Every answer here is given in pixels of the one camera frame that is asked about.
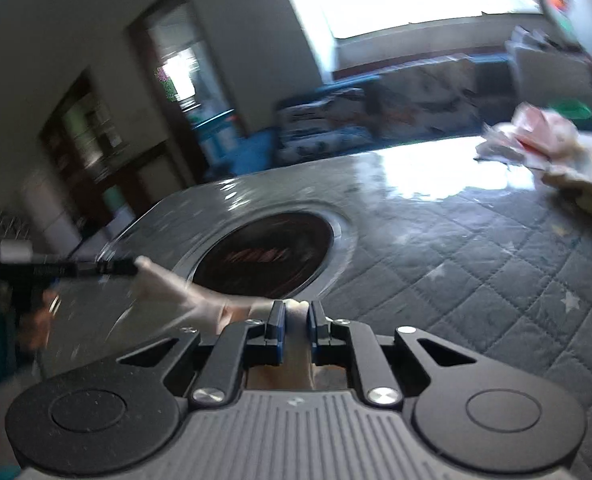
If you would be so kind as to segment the person's left hand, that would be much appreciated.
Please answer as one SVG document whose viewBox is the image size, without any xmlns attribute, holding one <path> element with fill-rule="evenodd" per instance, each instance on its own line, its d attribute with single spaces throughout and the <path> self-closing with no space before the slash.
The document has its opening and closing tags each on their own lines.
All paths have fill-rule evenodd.
<svg viewBox="0 0 592 480">
<path fill-rule="evenodd" d="M 17 341 L 21 349 L 36 351 L 47 346 L 50 330 L 59 305 L 60 296 L 58 292 L 47 289 L 43 292 L 41 307 L 20 318 Z"/>
</svg>

